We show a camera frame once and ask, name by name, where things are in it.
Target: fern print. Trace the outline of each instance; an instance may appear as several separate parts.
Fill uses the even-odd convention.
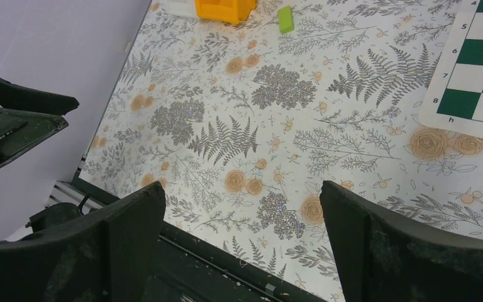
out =
[[[125,84],[133,84],[140,76],[147,75],[153,69],[154,56],[151,57],[151,53],[146,57],[143,52],[140,52],[140,57],[132,56],[127,59],[123,70],[121,71],[121,76],[119,77],[121,81]]]
[[[243,261],[249,260],[249,257],[245,257],[246,253],[243,251],[243,248],[236,241],[236,236],[232,236],[232,251],[233,251],[234,256],[238,257],[239,259],[241,259]]]
[[[380,159],[397,159],[391,154],[395,145],[374,129],[367,130],[360,138],[353,138],[346,133],[334,136],[321,128],[314,128],[312,131],[298,130],[293,144],[302,151],[310,151],[308,158],[311,162],[306,166],[314,176],[328,172],[338,164],[347,170],[373,172]],[[372,144],[383,154],[368,153],[362,144]]]
[[[332,251],[325,246],[321,246],[317,250],[312,250],[312,253],[302,245],[296,245],[293,249],[286,250],[286,255],[290,256],[291,259],[297,259],[303,267],[317,267],[320,275],[338,281],[338,269]]]
[[[372,4],[360,4],[355,9],[349,11],[350,16],[397,16],[407,12],[413,6],[422,6],[423,0],[375,0]]]
[[[470,223],[483,228],[480,224],[480,221],[483,220],[482,215],[468,206],[462,207],[453,201],[441,204],[425,194],[411,199],[410,202],[414,205],[406,204],[402,198],[390,196],[386,200],[379,201],[378,204],[442,230],[454,230],[458,228],[459,223]]]
[[[279,239],[301,238],[306,225],[299,221],[295,210],[286,206],[286,197],[281,193],[269,192],[260,200],[257,218],[262,221],[262,228],[274,224],[273,232]]]
[[[428,87],[438,59],[429,63],[426,45],[423,44],[417,60],[412,59],[404,50],[390,47],[397,56],[396,61],[390,60],[384,54],[375,53],[370,48],[367,50],[370,64],[357,57],[358,71],[347,64],[347,74],[340,74],[327,91],[337,91],[348,98],[354,93],[357,101],[363,94],[365,103],[376,97],[376,106],[379,106],[390,94],[392,104],[397,105],[405,94],[419,87]]]
[[[159,135],[171,135],[173,144],[186,144],[193,135],[192,123],[203,121],[204,103],[199,101],[172,102],[161,106],[151,117],[151,129]]]
[[[227,241],[223,241],[223,250],[228,250]],[[238,243],[236,240],[236,236],[232,236],[232,254],[239,259],[251,263],[252,265],[262,269],[269,274],[273,274],[278,276],[279,278],[284,278],[284,274],[286,273],[287,264],[284,264],[282,268],[277,272],[277,251],[273,248],[273,252],[271,258],[268,262],[264,260],[264,255],[261,253],[260,249],[257,245],[249,239],[249,243],[251,245],[251,252],[252,257],[247,257],[247,253],[243,250],[243,247]]]
[[[357,20],[352,17],[327,21],[325,24],[313,17],[304,17],[299,21],[299,27],[296,25],[297,36],[279,37],[279,54],[299,56],[314,48],[327,49],[334,45],[347,53],[369,38],[367,31],[373,27],[357,27]]]
[[[231,41],[226,36],[221,36],[219,33],[209,33],[204,39],[204,45],[195,49],[191,59],[197,64],[201,63],[202,59],[206,59],[207,71],[211,72],[219,61],[225,57],[231,43],[234,43],[234,41]]]
[[[257,131],[258,127],[251,132],[251,119],[247,121],[247,126],[242,126],[232,116],[230,117],[232,127],[219,120],[216,116],[216,127],[212,123],[208,123],[208,132],[201,129],[201,136],[196,135],[188,145],[188,148],[197,152],[198,155],[203,154],[203,158],[210,161],[215,156],[214,165],[223,159],[223,165],[235,156],[243,154],[247,158],[249,150],[257,151]]]
[[[298,72],[286,71],[280,64],[263,66],[253,79],[261,86],[253,91],[252,103],[260,109],[273,103],[288,110],[298,103],[305,108],[314,101],[317,89],[309,81],[299,81],[300,77]]]
[[[114,134],[114,138],[120,142],[133,143],[135,140],[142,140],[142,133],[138,130],[128,128],[125,131],[118,131],[116,134]]]

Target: green block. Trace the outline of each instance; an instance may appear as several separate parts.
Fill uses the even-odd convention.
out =
[[[483,40],[466,39],[457,63],[483,66]]]
[[[437,113],[470,120],[473,118],[479,98],[480,93],[477,92],[446,89]]]
[[[279,29],[281,34],[289,33],[294,29],[293,14],[290,6],[279,9]]]

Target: teal object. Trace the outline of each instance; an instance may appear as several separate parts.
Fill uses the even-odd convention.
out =
[[[279,9],[279,29],[281,34],[289,33],[294,29],[293,14],[290,6]]]

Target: black metal frame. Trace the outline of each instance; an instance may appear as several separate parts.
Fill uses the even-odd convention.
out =
[[[106,192],[105,190],[100,189],[83,179],[80,179],[79,172],[75,173],[71,185],[84,194],[89,194],[92,198],[104,205],[119,200],[119,198]],[[226,276],[230,279],[237,280],[237,282],[240,284],[253,289],[254,291],[260,292],[261,296],[265,296],[272,301],[325,302],[323,299],[291,283],[285,282],[284,280],[275,277],[259,269],[258,267],[237,259],[235,256],[225,252],[224,250],[221,250],[210,243],[207,243],[183,230],[180,230],[176,226],[172,226],[169,223],[164,222],[162,231],[160,232],[160,240],[168,243],[168,245],[158,245],[158,249],[161,250],[159,251],[160,253],[165,254],[166,251],[164,249],[170,247],[173,250],[178,250],[185,254],[192,255],[192,257],[179,259],[179,261],[186,261],[186,267],[193,266],[196,260],[200,264],[215,267],[216,271],[220,272],[222,279],[224,279]],[[175,267],[172,268],[173,272],[177,270],[178,269]],[[230,301],[237,301],[237,299],[234,299],[239,294],[239,291],[236,291],[236,287],[226,288],[224,284],[221,284],[221,278],[218,279],[214,274],[206,274],[204,277],[209,278],[207,280],[209,286],[212,288],[220,288],[223,293],[225,293],[225,291],[230,293],[231,297],[233,297]],[[190,284],[195,282],[192,274],[186,274],[184,272],[178,272],[175,276],[175,279],[181,284]],[[269,288],[273,287],[268,286],[268,284],[275,287],[274,291],[269,290]]]

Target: gray leaf print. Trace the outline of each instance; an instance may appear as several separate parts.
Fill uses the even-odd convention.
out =
[[[421,6],[423,0],[376,0],[372,4],[360,4],[355,9],[349,11],[353,16],[373,16],[381,14],[383,16],[406,13],[406,9],[411,6]]]
[[[314,101],[317,91],[309,81],[299,81],[300,75],[295,71],[286,71],[278,65],[263,66],[253,79],[261,86],[252,93],[252,103],[265,109],[273,103],[291,109],[297,104],[305,108]]]
[[[205,221],[195,227],[195,230],[199,227],[206,227],[212,229],[216,234],[219,233],[219,227],[225,227],[227,232],[230,232],[233,228],[236,231],[243,231],[245,228],[253,233],[260,231],[260,224],[256,221],[252,221],[249,217],[235,218],[235,212],[228,212],[223,214],[222,211],[215,211],[208,221]]]
[[[296,245],[293,249],[287,249],[286,255],[291,259],[297,259],[304,267],[317,267],[319,274],[325,277],[332,277],[334,280],[339,280],[338,269],[334,260],[332,251],[326,247],[318,247],[317,250],[312,250],[314,254],[310,254],[306,247]]]
[[[219,63],[219,61],[225,57],[228,46],[234,43],[226,36],[221,36],[219,33],[210,33],[204,39],[204,45],[201,45],[195,49],[194,55],[191,59],[194,63],[201,63],[202,59],[206,59],[206,65],[208,65],[208,72],[211,72]]]
[[[417,217],[423,223],[440,227],[442,230],[458,228],[458,223],[471,223],[483,228],[480,224],[483,217],[467,206],[462,207],[453,201],[441,204],[425,194],[421,194],[411,201],[415,203],[415,206],[405,204],[402,198],[390,196],[386,200],[379,201],[378,204],[406,217]]]
[[[365,151],[362,143],[372,143],[387,155],[370,154]],[[334,136],[328,130],[314,128],[313,131],[297,131],[293,144],[303,150],[310,150],[310,173],[318,176],[329,171],[330,167],[341,163],[347,170],[360,169],[362,172],[372,172],[380,159],[397,159],[391,155],[391,140],[371,129],[362,134],[360,139],[349,134]]]
[[[173,144],[187,144],[193,135],[191,123],[203,121],[204,103],[190,100],[173,102],[169,109],[162,106],[151,117],[151,129],[159,135],[171,135]]]
[[[262,228],[274,224],[273,232],[280,239],[301,238],[306,225],[299,222],[294,210],[286,208],[286,197],[281,193],[269,192],[260,200],[257,218],[262,220]]]
[[[367,36],[367,30],[374,26],[357,27],[357,20],[352,17],[343,20],[327,21],[321,24],[312,17],[304,17],[296,27],[297,37],[282,35],[279,37],[279,54],[302,55],[313,48],[326,49],[336,45],[341,52],[347,53],[360,46]]]
[[[394,41],[397,45],[405,46],[410,41],[415,41],[419,36],[427,36],[428,42],[436,40],[443,32],[446,32],[453,22],[455,21],[455,13],[445,13],[447,22],[444,24],[423,23],[421,25],[414,25],[414,33],[410,33],[408,30],[399,33]]]

